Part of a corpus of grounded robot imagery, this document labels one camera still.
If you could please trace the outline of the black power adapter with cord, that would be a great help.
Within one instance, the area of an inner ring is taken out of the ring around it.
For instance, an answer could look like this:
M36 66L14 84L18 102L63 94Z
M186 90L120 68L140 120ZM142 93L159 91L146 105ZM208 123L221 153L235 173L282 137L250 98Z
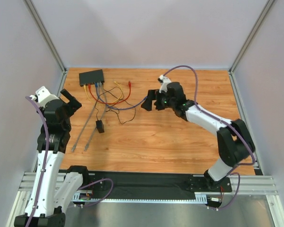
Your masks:
M109 93L109 94L112 95L112 93L110 92L110 90L105 90L102 85L99 85L98 87L102 90L102 94L99 95L99 94L97 93L97 96L98 96L99 99L100 99L100 96L101 96L101 95L105 95L106 93ZM125 123L127 123L127 122L132 121L132 120L135 118L135 116L136 116L136 106L137 106L137 105L132 105L132 104L128 103L127 101L125 101L125 102L126 102L128 105L131 105L131 107L128 107L128 108L117 108L117 107L115 107L116 104L111 104L111 105L105 104L105 106L106 106L105 109L108 109L108 110L104 110L103 114L105 114L106 112L109 112L109 111L114 112L114 113L117 115L118 121L119 121L119 123L120 123L121 125L123 125L123 124L125 124ZM134 109L134 115L133 115L132 119L127 120L127 121L125 121L125 122L121 122L121 121L120 121L120 118L119 118L120 111L125 111L125 110L130 110L130 109ZM98 130L99 133L104 133L104 132L105 132L105 130L104 130L104 125L103 125L103 122L102 122L101 119L99 120L99 119L97 118L97 120L96 120L96 129Z

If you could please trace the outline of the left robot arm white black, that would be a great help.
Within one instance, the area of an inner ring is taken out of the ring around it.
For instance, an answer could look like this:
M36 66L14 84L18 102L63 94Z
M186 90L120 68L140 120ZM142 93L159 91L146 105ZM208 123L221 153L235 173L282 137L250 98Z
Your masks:
M37 138L37 169L30 199L22 215L16 216L16 227L63 227L67 208L75 192L89 179L85 166L71 166L59 188L58 173L70 140L70 118L82 104L66 89L63 101L46 87L28 97L42 120Z

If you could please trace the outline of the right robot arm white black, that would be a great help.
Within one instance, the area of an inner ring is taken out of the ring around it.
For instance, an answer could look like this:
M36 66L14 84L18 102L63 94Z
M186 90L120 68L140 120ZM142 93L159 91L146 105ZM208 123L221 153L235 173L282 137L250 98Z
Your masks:
M160 89L149 90L141 107L146 111L170 108L177 117L216 136L219 158L204 173L205 185L210 189L242 165L242 160L248 157L255 160L255 145L245 122L241 119L232 121L207 111L195 100L187 99L178 82L168 82Z

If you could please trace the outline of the black network switch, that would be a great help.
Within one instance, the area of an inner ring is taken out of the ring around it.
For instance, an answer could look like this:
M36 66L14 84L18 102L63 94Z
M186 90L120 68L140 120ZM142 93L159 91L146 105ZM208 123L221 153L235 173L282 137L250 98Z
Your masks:
M104 83L103 70L93 70L88 72L82 72L79 74L79 84L81 87L89 84Z

